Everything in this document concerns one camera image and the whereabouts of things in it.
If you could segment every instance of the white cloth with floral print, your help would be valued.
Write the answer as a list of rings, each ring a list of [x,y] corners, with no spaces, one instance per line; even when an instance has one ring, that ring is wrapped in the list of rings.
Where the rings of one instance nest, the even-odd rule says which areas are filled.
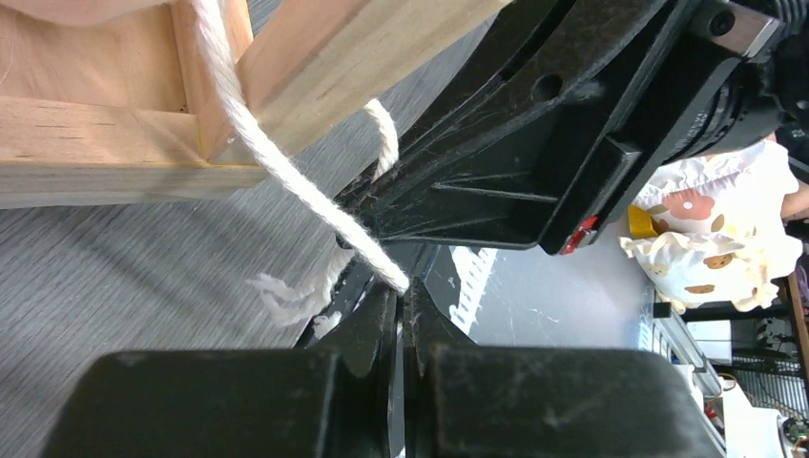
[[[658,234],[783,236],[781,204],[797,190],[786,149],[762,140],[744,150],[662,166],[633,204],[652,215]]]
[[[677,313],[720,301],[749,311],[770,306],[778,294],[770,283],[766,249],[754,239],[742,242],[718,233],[667,232],[653,239],[621,238],[620,242]]]

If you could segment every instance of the wooden frame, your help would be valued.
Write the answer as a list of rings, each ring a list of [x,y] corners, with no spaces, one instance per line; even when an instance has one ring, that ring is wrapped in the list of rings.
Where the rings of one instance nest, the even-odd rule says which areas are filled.
[[[789,274],[787,277],[787,288],[789,288],[790,305],[792,305],[793,320],[795,321],[795,330],[797,346],[800,350],[800,355],[803,361],[800,365],[803,368],[803,380],[809,383],[809,330],[807,330],[807,318],[803,314],[803,302],[800,300],[800,290],[798,288],[798,277],[795,273]],[[809,396],[809,385],[806,387],[806,395]]]
[[[222,198],[265,178],[230,142],[185,0],[92,28],[0,7],[0,208]],[[283,0],[227,11],[248,105],[294,155],[505,0]]]

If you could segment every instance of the wood grain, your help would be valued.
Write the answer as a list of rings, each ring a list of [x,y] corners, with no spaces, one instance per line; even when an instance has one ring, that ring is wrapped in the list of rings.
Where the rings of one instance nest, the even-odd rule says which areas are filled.
[[[228,198],[237,189],[200,190],[143,193],[133,192],[76,192],[69,193],[14,193],[0,195],[0,209],[32,207],[82,207],[89,205],[121,205],[144,202],[181,202],[186,200],[218,200]]]
[[[192,195],[250,187],[258,166],[217,166],[192,114],[0,97],[0,198],[30,193]]]
[[[188,0],[178,0],[171,9],[188,113],[196,115],[210,98],[213,88],[205,61],[198,50],[197,14]],[[230,47],[238,60],[253,42],[247,2],[230,0],[225,21]]]
[[[0,95],[179,112],[185,94],[171,12],[72,28],[0,7]]]
[[[787,277],[787,282],[789,284],[789,295],[792,298],[793,320],[795,320],[798,331],[796,337],[800,346],[800,354],[803,356],[803,361],[800,362],[800,365],[803,366],[803,377],[805,380],[809,380],[809,330],[806,328],[806,316],[803,314],[803,303],[800,301],[798,278],[795,274],[790,274]]]
[[[238,63],[261,127],[290,156],[501,9],[502,0],[284,0]],[[218,101],[199,114],[204,153],[249,164]]]

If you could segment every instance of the white rope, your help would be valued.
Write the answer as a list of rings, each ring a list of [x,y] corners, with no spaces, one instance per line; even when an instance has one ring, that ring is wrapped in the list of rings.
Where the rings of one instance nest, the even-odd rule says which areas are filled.
[[[373,176],[373,179],[376,180],[399,160],[399,138],[393,118],[379,100],[374,98],[363,108],[371,116],[382,135],[382,148]],[[273,323],[286,326],[309,320],[323,311],[331,302],[331,292],[340,278],[340,274],[353,258],[354,250],[338,248],[321,275],[297,288],[290,288],[281,279],[266,274],[259,274],[256,279],[247,282],[259,290]],[[297,306],[282,307],[278,304],[278,300],[302,303]]]
[[[340,324],[340,320],[342,320],[342,313],[340,312],[334,312],[330,317],[326,317],[325,315],[315,317],[315,319],[312,320],[312,333],[315,335],[315,339],[322,339],[323,336]]]
[[[357,221],[321,193],[295,168],[278,146],[261,130],[256,118],[247,109],[241,95],[241,85],[236,75],[234,59],[222,19],[221,5],[217,0],[192,0],[192,4],[197,11],[199,47],[208,63],[208,71],[214,80],[214,87],[224,112],[230,119],[237,136],[253,152],[258,164],[267,169],[270,175],[280,181],[287,191],[297,196],[322,221],[353,246],[376,274],[397,292],[403,294],[409,286],[409,280],[402,269]],[[399,145],[393,120],[390,119],[390,114],[382,107],[382,104],[373,99],[365,105],[365,110],[374,118],[383,136],[385,160],[380,160],[376,178],[387,171],[398,159]],[[261,292],[261,298],[277,324],[296,323],[320,313],[323,307],[330,302],[331,287],[334,286],[340,272],[353,256],[354,250],[339,250],[329,262],[324,275],[297,289],[291,289],[283,281],[263,274],[250,283]],[[278,305],[273,294],[270,293],[285,301],[297,301],[304,298],[309,300],[301,309],[284,308]]]

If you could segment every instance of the screw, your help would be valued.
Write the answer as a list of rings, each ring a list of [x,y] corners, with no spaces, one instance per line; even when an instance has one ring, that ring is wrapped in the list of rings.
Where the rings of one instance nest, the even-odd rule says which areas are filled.
[[[736,17],[729,10],[719,12],[711,18],[711,23],[708,25],[708,30],[711,31],[713,36],[722,36],[733,29],[736,23]]]

